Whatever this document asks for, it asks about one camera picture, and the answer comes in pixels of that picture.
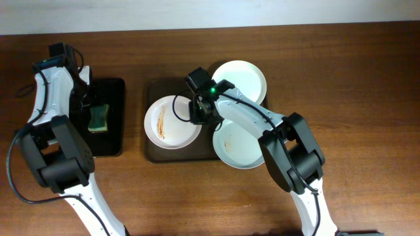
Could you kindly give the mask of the green yellow sponge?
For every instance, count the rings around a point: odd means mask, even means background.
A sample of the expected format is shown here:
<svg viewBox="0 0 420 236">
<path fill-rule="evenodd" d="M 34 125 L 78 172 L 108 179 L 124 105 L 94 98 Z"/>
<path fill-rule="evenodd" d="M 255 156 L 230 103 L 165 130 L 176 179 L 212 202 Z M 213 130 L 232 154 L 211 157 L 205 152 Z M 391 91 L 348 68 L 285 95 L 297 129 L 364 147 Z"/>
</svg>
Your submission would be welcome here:
<svg viewBox="0 0 420 236">
<path fill-rule="evenodd" d="M 109 105 L 103 104 L 90 108 L 91 119 L 88 125 L 88 131 L 91 133 L 107 132 L 108 131 L 108 112 Z"/>
</svg>

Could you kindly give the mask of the white plate with sauce streak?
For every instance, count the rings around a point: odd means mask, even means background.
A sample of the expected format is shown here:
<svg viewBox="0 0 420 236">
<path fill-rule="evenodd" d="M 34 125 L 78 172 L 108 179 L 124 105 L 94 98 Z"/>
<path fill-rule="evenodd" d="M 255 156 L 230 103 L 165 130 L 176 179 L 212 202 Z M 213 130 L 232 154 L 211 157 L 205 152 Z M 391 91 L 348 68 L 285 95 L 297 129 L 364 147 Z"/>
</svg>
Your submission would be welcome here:
<svg viewBox="0 0 420 236">
<path fill-rule="evenodd" d="M 163 149 L 180 149 L 191 144 L 200 134 L 201 125 L 177 118 L 173 112 L 175 95 L 155 101 L 144 117 L 144 130 L 153 144 Z"/>
</svg>

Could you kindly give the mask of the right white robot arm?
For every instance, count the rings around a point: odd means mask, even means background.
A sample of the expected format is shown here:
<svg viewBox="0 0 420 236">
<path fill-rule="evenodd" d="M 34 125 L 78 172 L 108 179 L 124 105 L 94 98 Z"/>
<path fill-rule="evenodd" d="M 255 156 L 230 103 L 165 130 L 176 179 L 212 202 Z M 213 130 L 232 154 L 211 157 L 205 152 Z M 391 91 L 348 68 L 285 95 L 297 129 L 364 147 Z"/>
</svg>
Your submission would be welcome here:
<svg viewBox="0 0 420 236">
<path fill-rule="evenodd" d="M 302 233 L 338 235 L 324 197 L 325 157 L 305 119 L 298 113 L 285 116 L 270 111 L 226 80 L 186 77 L 185 81 L 194 93 L 193 122 L 227 119 L 257 139 L 268 173 L 295 203 Z"/>
</svg>

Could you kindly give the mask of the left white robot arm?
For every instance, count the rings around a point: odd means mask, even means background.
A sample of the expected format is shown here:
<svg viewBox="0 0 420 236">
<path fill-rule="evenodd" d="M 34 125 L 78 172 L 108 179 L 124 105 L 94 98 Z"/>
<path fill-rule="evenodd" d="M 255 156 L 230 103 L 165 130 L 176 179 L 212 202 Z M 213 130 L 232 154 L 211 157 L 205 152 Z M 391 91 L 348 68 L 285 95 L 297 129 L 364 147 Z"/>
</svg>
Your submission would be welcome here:
<svg viewBox="0 0 420 236">
<path fill-rule="evenodd" d="M 71 123 L 67 100 L 73 81 L 67 69 L 33 67 L 37 97 L 28 123 L 18 130 L 17 145 L 40 186 L 75 210 L 91 235 L 127 235 L 113 215 L 95 180 L 95 162 L 89 146 Z"/>
</svg>

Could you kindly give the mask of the black plastic tray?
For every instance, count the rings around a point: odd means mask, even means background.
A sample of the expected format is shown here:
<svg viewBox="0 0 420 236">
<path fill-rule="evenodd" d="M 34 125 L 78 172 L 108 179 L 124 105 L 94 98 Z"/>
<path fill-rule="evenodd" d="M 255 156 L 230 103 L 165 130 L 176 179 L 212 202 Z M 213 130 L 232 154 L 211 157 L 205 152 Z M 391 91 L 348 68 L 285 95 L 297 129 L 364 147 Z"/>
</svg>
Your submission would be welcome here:
<svg viewBox="0 0 420 236">
<path fill-rule="evenodd" d="M 121 154 L 125 116 L 125 82 L 120 78 L 97 79 L 89 86 L 93 97 L 91 106 L 83 110 L 83 115 L 70 119 L 95 157 L 115 157 Z M 91 133 L 88 131 L 91 119 L 90 108 L 109 105 L 108 131 Z"/>
</svg>

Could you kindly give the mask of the dark brown serving tray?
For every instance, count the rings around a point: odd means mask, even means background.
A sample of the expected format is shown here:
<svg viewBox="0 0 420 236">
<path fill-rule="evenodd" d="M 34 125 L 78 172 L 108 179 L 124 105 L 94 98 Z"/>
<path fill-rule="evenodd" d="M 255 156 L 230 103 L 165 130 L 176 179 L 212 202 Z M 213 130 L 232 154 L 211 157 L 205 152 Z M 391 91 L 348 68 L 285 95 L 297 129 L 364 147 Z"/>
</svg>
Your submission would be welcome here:
<svg viewBox="0 0 420 236">
<path fill-rule="evenodd" d="M 149 81 L 146 85 L 146 108 L 164 96 L 180 95 L 192 98 L 193 94 L 184 79 L 180 77 L 166 77 Z M 152 163 L 171 163 L 185 161 L 209 161 L 219 157 L 213 147 L 213 133 L 219 124 L 202 125 L 198 137 L 186 147 L 180 149 L 164 149 L 153 144 L 146 136 L 144 138 L 144 155 Z"/>
</svg>

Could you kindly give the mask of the white plate bottom right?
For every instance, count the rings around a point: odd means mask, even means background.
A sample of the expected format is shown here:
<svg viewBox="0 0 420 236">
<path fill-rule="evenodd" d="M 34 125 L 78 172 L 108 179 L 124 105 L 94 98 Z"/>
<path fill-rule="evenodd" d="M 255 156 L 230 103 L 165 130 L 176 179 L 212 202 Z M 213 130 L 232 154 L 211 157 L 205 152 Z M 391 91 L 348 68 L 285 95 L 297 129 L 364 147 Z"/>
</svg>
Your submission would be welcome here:
<svg viewBox="0 0 420 236">
<path fill-rule="evenodd" d="M 221 161 L 234 168 L 251 169 L 264 163 L 257 139 L 227 119 L 213 133 L 213 148 Z"/>
</svg>

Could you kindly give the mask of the white plate top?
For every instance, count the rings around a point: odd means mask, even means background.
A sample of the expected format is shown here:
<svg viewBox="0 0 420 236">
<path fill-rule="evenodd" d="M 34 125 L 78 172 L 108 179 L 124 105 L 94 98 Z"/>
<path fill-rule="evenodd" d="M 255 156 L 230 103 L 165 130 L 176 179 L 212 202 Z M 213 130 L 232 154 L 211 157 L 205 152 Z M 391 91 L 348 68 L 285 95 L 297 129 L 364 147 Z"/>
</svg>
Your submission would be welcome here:
<svg viewBox="0 0 420 236">
<path fill-rule="evenodd" d="M 212 79 L 223 79 L 233 83 L 243 95 L 257 104 L 262 104 L 266 96 L 266 79 L 262 71 L 250 62 L 233 60 L 224 63 L 214 72 Z"/>
</svg>

